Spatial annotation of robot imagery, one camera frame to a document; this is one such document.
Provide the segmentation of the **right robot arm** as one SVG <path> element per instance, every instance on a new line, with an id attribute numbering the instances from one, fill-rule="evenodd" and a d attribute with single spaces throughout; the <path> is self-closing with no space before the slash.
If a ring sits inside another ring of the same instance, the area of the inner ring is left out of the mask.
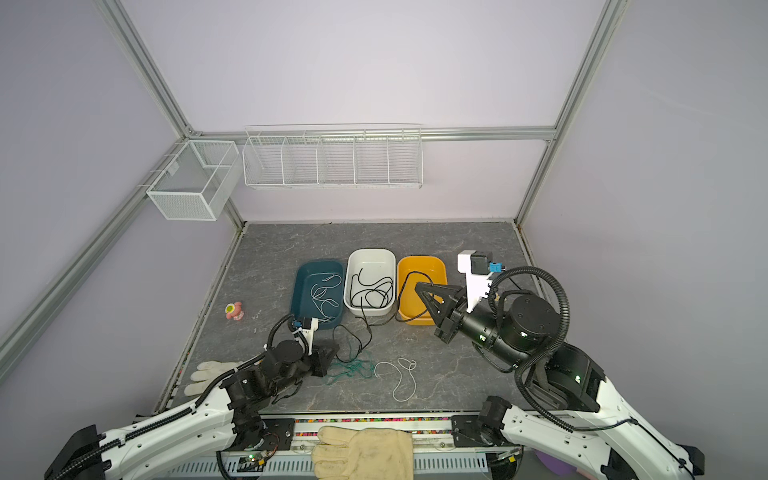
<path id="1" fill-rule="evenodd" d="M 497 370 L 512 375 L 528 404 L 490 396 L 476 420 L 476 442 L 529 447 L 594 479 L 695 479 L 706 457 L 666 438 L 618 392 L 604 370 L 567 342 L 570 304 L 549 272 L 521 266 L 482 280 L 473 305 L 467 286 L 419 282 L 436 336 L 458 334 Z"/>

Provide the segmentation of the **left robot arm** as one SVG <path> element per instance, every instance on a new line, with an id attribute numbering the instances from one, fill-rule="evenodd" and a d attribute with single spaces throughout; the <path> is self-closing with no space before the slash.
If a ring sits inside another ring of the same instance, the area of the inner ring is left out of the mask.
<path id="1" fill-rule="evenodd" d="M 324 377 L 339 345 L 301 330 L 280 343 L 269 332 L 264 352 L 215 376 L 190 401 L 126 427 L 75 432 L 47 479 L 152 479 L 189 460 L 265 442 L 261 411 L 294 396 L 305 378 Z"/>

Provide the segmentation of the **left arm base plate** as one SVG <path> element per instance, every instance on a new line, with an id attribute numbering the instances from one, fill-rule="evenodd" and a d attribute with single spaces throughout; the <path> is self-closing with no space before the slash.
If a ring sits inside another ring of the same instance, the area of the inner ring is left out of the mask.
<path id="1" fill-rule="evenodd" d="M 248 433 L 241 451 L 287 451 L 291 448 L 296 421 L 292 417 L 263 418 L 255 433 Z"/>

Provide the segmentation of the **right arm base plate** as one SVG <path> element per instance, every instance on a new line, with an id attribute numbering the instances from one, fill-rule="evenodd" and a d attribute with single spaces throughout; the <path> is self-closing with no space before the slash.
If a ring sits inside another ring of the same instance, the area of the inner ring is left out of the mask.
<path id="1" fill-rule="evenodd" d="M 453 415 L 450 421 L 453 443 L 456 447 L 494 447 L 499 445 L 495 432 L 483 424 L 477 415 Z"/>

